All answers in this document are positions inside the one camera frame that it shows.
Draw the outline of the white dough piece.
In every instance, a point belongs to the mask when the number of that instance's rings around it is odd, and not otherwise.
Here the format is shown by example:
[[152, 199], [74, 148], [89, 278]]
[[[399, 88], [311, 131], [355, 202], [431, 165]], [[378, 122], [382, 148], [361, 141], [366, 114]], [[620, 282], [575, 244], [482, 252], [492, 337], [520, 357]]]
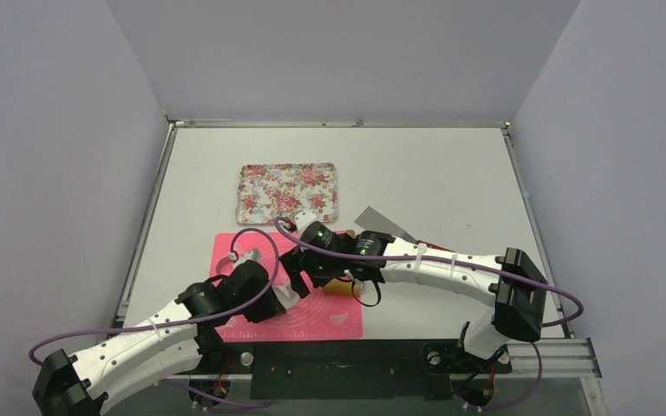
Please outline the white dough piece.
[[272, 286], [273, 293], [285, 309], [291, 309], [300, 301], [299, 294], [292, 289], [290, 283]]

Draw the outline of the metal spatula wooden handle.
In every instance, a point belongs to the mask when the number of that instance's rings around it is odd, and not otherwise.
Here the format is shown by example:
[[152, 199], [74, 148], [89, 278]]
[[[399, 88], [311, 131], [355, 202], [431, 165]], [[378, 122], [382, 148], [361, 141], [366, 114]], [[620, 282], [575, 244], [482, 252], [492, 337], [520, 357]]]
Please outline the metal spatula wooden handle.
[[405, 231], [400, 225], [384, 216], [372, 206], [367, 206], [354, 220], [354, 223], [364, 230], [380, 231], [394, 237], [402, 238], [413, 244], [425, 244], [429, 248], [453, 252], [448, 248], [441, 247], [430, 242], [416, 239]]

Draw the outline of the metal ring cutter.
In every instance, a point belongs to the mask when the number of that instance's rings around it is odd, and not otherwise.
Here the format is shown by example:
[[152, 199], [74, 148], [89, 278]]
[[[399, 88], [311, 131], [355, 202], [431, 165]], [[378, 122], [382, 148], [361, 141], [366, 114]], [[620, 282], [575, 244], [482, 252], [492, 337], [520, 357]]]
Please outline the metal ring cutter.
[[235, 261], [229, 257], [222, 257], [220, 258], [214, 268], [213, 268], [213, 275], [225, 275], [229, 276], [232, 271], [233, 271], [233, 266], [235, 264]]

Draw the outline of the wooden dough roller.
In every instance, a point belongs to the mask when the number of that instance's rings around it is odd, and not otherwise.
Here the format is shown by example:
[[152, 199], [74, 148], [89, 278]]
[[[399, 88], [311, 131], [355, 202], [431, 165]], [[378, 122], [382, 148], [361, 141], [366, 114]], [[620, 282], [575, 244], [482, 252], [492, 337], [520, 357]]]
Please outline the wooden dough roller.
[[345, 279], [333, 279], [323, 286], [323, 292], [332, 296], [351, 296], [360, 295], [361, 288], [358, 283], [353, 283]]

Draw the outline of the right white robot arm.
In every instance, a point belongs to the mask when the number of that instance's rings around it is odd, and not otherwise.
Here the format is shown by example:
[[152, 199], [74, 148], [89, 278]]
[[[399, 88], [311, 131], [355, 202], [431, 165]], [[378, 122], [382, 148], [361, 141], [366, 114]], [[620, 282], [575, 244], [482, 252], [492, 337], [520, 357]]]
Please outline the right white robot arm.
[[464, 324], [454, 347], [456, 362], [466, 370], [479, 368], [507, 341], [541, 338], [547, 281], [520, 249], [470, 256], [380, 231], [352, 237], [319, 221], [285, 221], [280, 228], [295, 245], [279, 261], [300, 297], [311, 287], [346, 280], [370, 282], [376, 292], [383, 284], [412, 283], [486, 305], [482, 316]]

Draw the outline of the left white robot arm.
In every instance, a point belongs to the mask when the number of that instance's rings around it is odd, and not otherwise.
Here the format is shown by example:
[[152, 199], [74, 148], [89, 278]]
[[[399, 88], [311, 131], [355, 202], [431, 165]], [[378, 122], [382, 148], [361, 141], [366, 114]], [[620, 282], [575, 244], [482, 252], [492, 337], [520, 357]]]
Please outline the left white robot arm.
[[258, 323], [285, 312], [266, 269], [239, 260], [230, 274], [191, 284], [137, 326], [91, 348], [49, 354], [32, 397], [43, 415], [103, 415], [166, 377], [218, 370], [227, 356], [218, 329], [231, 317]]

